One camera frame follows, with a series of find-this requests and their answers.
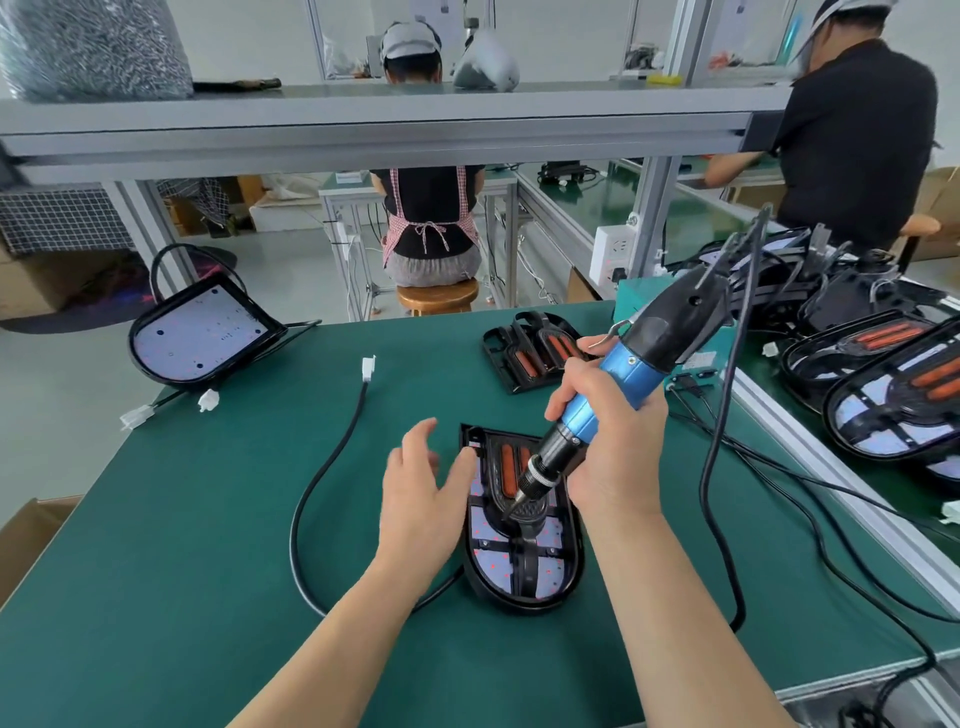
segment cardboard box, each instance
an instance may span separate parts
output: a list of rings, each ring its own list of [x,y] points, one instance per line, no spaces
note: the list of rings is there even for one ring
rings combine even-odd
[[[570,268],[570,278],[566,282],[566,302],[587,303],[602,300],[590,281],[576,268]]]
[[[28,501],[0,528],[0,608],[7,602],[43,553],[80,496]]]
[[[59,311],[125,251],[35,253],[0,263],[0,320]]]
[[[914,212],[940,221],[943,229],[925,238],[917,247],[914,260],[930,260],[960,255],[960,167],[942,167],[927,172],[920,184]],[[897,241],[893,250],[901,250],[905,239]]]

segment sleeve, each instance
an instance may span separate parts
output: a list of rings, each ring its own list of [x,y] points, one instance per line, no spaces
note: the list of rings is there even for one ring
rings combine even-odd
[[[790,139],[807,124],[816,121],[827,110],[830,100],[830,84],[826,74],[815,73],[793,84],[793,93],[787,102],[777,141],[773,151],[789,144]]]

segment stool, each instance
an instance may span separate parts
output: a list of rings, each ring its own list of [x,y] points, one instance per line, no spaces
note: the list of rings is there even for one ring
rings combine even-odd
[[[907,239],[906,245],[903,246],[903,252],[900,253],[900,261],[897,263],[897,269],[901,273],[906,271],[910,261],[913,260],[920,241],[930,235],[936,235],[942,227],[940,221],[935,217],[920,214],[910,215],[910,219],[906,221],[906,225],[900,231],[900,237]]]
[[[438,313],[461,313],[470,311],[470,304],[480,293],[477,279],[464,280],[453,285],[435,285],[429,288],[414,288],[399,285],[396,297],[413,311],[414,316],[434,316]]]

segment forearm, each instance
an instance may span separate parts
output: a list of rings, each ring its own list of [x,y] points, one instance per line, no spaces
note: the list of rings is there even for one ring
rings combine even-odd
[[[707,187],[726,187],[747,167],[763,157],[763,154],[763,152],[741,152],[732,155],[716,155],[707,165],[704,184]]]
[[[371,564],[228,728],[357,725],[417,591]]]
[[[796,726],[663,516],[585,522],[651,728]]]

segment gray floor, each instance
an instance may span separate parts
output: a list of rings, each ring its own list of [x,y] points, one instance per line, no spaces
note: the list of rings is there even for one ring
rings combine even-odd
[[[348,319],[321,232],[253,234],[216,245],[237,253],[237,270],[252,297],[280,321]],[[379,253],[368,255],[374,280],[387,284]],[[544,303],[529,274],[520,268],[518,275],[520,304]],[[960,258],[916,263],[910,276],[960,291]],[[562,293],[558,285],[548,281]],[[486,294],[475,308],[486,305]],[[377,304],[383,317],[404,315],[392,294]],[[131,365],[128,328],[46,336],[0,329],[0,524],[31,497],[86,492],[123,444],[120,415],[156,397],[160,386]]]

